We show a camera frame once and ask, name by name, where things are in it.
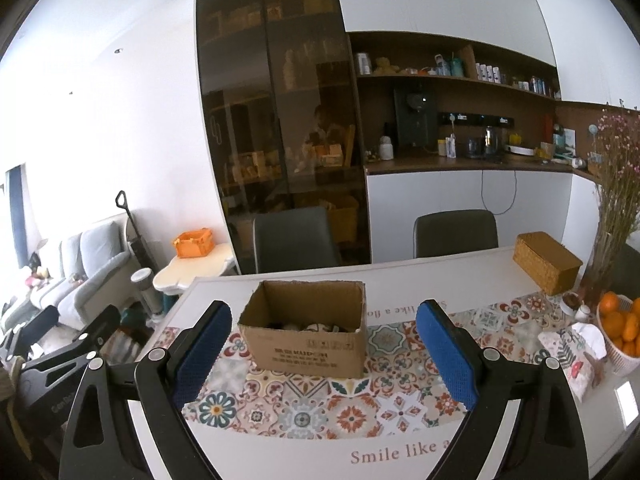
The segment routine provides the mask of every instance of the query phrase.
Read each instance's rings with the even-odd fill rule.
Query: side table
[[[174,258],[154,277],[154,288],[170,296],[182,294],[198,277],[220,276],[234,263],[231,244],[218,244],[201,258]]]

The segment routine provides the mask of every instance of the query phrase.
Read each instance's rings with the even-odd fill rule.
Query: orange
[[[604,316],[617,310],[619,306],[620,298],[618,298],[618,295],[615,292],[605,292],[600,300],[600,311]]]
[[[636,316],[640,317],[640,298],[636,298],[634,302],[631,304],[631,312],[636,314]]]
[[[625,328],[625,317],[618,311],[611,312],[602,319],[602,328],[612,340],[620,337]]]
[[[622,339],[625,342],[635,341],[636,337],[638,337],[638,333],[640,332],[640,321],[638,321],[638,316],[633,312],[630,312],[625,319],[625,327],[622,329]]]
[[[636,344],[633,342],[627,342],[622,347],[622,351],[629,357],[636,357]]]

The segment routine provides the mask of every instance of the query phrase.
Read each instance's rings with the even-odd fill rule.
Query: white table
[[[279,272],[225,278],[198,278],[178,300],[171,314],[156,334],[169,326],[188,328],[194,325],[212,300],[223,300],[231,307],[237,321],[251,293],[260,280],[296,279],[359,280],[366,284],[369,324],[410,320],[415,313],[402,306],[417,306],[425,298],[445,301],[448,312],[460,312],[499,301],[530,294],[537,285],[512,260],[513,248],[500,248],[459,256],[425,258],[297,272]],[[155,337],[143,354],[153,346]],[[624,428],[614,388],[629,380],[636,397],[640,396],[640,370],[628,378],[619,378],[607,371],[606,381],[578,406],[584,431],[590,475],[595,475],[622,446],[638,424],[638,419]],[[149,433],[142,408],[130,402],[131,414],[142,449],[157,480],[169,479],[158,450]],[[444,441],[455,434],[459,422],[452,422],[411,434],[344,440],[295,440],[273,438],[217,430],[204,424],[188,422],[211,463],[223,478],[250,478],[259,474],[265,479],[308,480],[327,478],[403,478],[424,480],[444,450]],[[434,449],[418,456],[406,456],[406,445],[418,443]],[[377,460],[375,463],[354,463],[363,453],[378,455],[386,450],[397,460]]]
[[[182,294],[195,278],[220,276],[234,262],[231,244],[217,244],[200,258],[174,258],[154,276],[154,288],[170,296]]]

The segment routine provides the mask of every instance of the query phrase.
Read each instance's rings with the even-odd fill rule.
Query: orange basket
[[[199,258],[209,254],[215,243],[211,229],[203,228],[197,231],[187,231],[174,239],[172,244],[178,258]]]

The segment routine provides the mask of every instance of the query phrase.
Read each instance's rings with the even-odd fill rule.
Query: glass cabinet
[[[338,0],[196,0],[209,151],[242,273],[256,214],[321,205],[369,262],[351,54]]]

